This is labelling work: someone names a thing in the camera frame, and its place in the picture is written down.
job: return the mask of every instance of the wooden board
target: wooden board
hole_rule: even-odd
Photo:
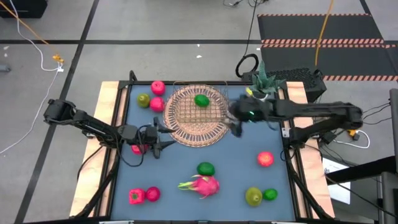
[[[103,82],[101,86],[101,90],[99,92],[99,97],[97,101],[96,110],[94,113],[94,117],[98,118],[105,123],[110,124],[113,116],[113,109],[115,105],[116,94],[118,91],[118,83],[119,82]],[[288,82],[288,94],[289,98],[296,103],[307,103],[307,97],[305,95],[305,90],[303,83],[301,82]],[[126,99],[127,90],[123,89],[120,109],[118,113],[118,122],[117,124],[121,124],[121,116],[124,106],[124,100]],[[307,127],[312,124],[312,118],[295,118],[294,124],[296,127]],[[313,146],[318,148],[316,140],[308,140],[307,144],[309,146]],[[87,142],[85,156],[83,161],[90,156],[97,148],[98,141],[96,139],[89,139]],[[90,201],[93,194],[96,192],[100,177],[101,171],[103,167],[105,156],[105,150],[99,152],[94,158],[92,158],[89,162],[87,162],[86,166],[82,169],[80,178],[77,183],[75,197],[72,203],[72,209],[70,215],[76,215],[79,213],[84,206]],[[307,187],[311,194],[315,197],[317,202],[323,207],[323,209],[330,216],[334,217],[333,207],[331,205],[330,195],[328,186],[326,184],[325,175],[323,172],[323,166],[320,154],[317,150],[312,149],[311,147],[305,147],[301,149],[302,163],[303,169],[305,173],[305,177],[307,180]],[[114,150],[111,154],[111,161],[109,164],[109,168],[112,166],[114,158]],[[303,196],[300,190],[297,189],[297,197],[299,199],[299,209],[302,217],[305,217],[305,207],[303,203]],[[107,203],[108,203],[108,193],[109,187],[105,191],[102,200],[102,206],[100,215],[105,215]]]

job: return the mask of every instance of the white paper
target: white paper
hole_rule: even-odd
[[[348,166],[323,158],[323,169],[325,173],[334,172],[345,168],[348,168]],[[351,182],[342,183],[341,185],[351,189]],[[332,199],[349,205],[351,198],[351,192],[349,190],[346,190],[337,184],[329,185],[328,187],[329,194]]]

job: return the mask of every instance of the blue table surface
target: blue table surface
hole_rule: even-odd
[[[173,93],[173,87],[167,86],[163,99]],[[149,124],[154,116],[163,121],[162,114],[150,109],[140,108],[136,104],[137,95],[148,93],[149,85],[134,85],[131,90],[127,123],[135,126]],[[243,86],[229,86],[230,99],[244,94]],[[165,148],[160,159],[154,159],[152,153],[144,156],[139,167],[129,167],[121,162],[114,191],[112,220],[213,220],[213,221],[292,221],[294,211],[287,175],[286,163],[280,159],[282,138],[278,123],[271,123],[277,131],[271,130],[266,123],[245,123],[242,138],[227,132],[224,137],[211,146],[193,148],[175,143]],[[161,134],[161,140],[172,140],[169,134]],[[274,155],[274,164],[261,167],[257,164],[257,155],[269,151]],[[138,164],[141,156],[131,152],[124,145],[123,157],[131,164]],[[203,161],[215,166],[215,177],[220,182],[220,191],[205,199],[190,190],[179,190],[181,182],[193,181],[197,174],[197,165]],[[155,203],[146,201],[141,205],[129,204],[129,191],[135,188],[148,189],[156,186],[161,198]],[[251,207],[245,201],[245,191],[250,187],[260,190],[274,188],[278,197],[274,201],[265,201],[258,207]]]

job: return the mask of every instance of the concrete floor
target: concrete floor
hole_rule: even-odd
[[[43,18],[26,21],[45,39],[79,40],[92,3],[93,0],[49,0]],[[367,3],[383,37],[398,40],[395,23],[398,15],[394,11],[397,3],[393,0],[367,0]],[[259,6],[257,13],[326,13],[328,4],[329,0],[270,0]],[[333,12],[364,11],[359,0],[335,0]],[[222,5],[222,0],[100,0],[88,40],[244,40],[251,14],[252,8],[246,1],[230,9]],[[0,40],[21,39],[14,19],[0,18],[0,27]],[[22,30],[26,36],[34,38],[27,30]],[[257,20],[252,39],[259,39]],[[56,67],[51,60],[51,49],[44,45],[39,47],[45,55],[44,66]],[[66,61],[65,72],[58,75],[49,98],[59,97],[77,45],[55,47]],[[258,47],[252,44],[248,52],[259,55]],[[244,49],[242,44],[85,45],[67,100],[92,114],[101,82],[125,80],[131,69],[140,80],[237,80],[234,68]],[[2,150],[29,129],[55,72],[41,71],[40,55],[31,45],[0,45],[0,62],[12,67],[12,72],[0,75]],[[242,70],[250,66],[248,62]],[[329,90],[323,102],[350,101],[364,110],[387,102],[389,89],[398,87],[396,82],[327,82],[326,85]],[[48,130],[42,122],[43,112],[31,134],[0,156],[0,178],[3,180],[0,182],[0,224],[13,223],[21,205]],[[390,112],[385,110],[368,121],[388,116]],[[330,147],[347,161],[357,164],[393,154],[389,121],[364,126],[363,130],[371,137],[369,149],[335,143]],[[79,130],[68,126],[56,129],[25,222],[68,218],[85,145],[86,138]]]

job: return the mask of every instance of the dragon fruit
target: dragon fruit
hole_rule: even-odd
[[[180,190],[194,190],[203,195],[200,199],[216,194],[220,189],[220,184],[214,177],[204,175],[194,175],[192,177],[198,178],[195,181],[180,183],[178,188]]]

